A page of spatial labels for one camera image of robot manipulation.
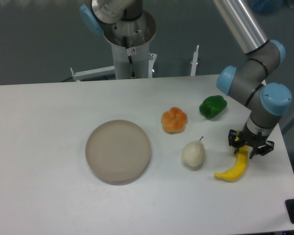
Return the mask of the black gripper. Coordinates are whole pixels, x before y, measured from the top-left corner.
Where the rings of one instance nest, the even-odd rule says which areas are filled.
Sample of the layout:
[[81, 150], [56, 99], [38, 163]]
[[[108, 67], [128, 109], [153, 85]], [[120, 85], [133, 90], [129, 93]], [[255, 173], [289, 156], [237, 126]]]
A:
[[229, 130], [228, 143], [234, 147], [234, 154], [245, 145], [252, 147], [249, 159], [255, 155], [264, 156], [274, 150], [274, 142], [267, 141], [271, 134], [270, 128], [256, 125], [253, 121], [246, 121], [242, 131]]

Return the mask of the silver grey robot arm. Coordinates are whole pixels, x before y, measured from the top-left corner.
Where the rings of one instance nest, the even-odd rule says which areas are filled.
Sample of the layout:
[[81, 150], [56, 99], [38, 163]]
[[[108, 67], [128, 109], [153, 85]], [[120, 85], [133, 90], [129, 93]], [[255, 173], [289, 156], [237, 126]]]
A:
[[[251, 156], [264, 156], [273, 150], [268, 136], [292, 100], [286, 86], [263, 84], [283, 62], [285, 48], [268, 39], [245, 1], [217, 0], [214, 4], [247, 56], [240, 67], [226, 67], [216, 83], [220, 91], [251, 111], [242, 131], [230, 130], [228, 142], [235, 149], [250, 146]], [[91, 32], [110, 43], [117, 79], [152, 76], [149, 43], [156, 23], [140, 0], [93, 0], [81, 5], [79, 13]]]

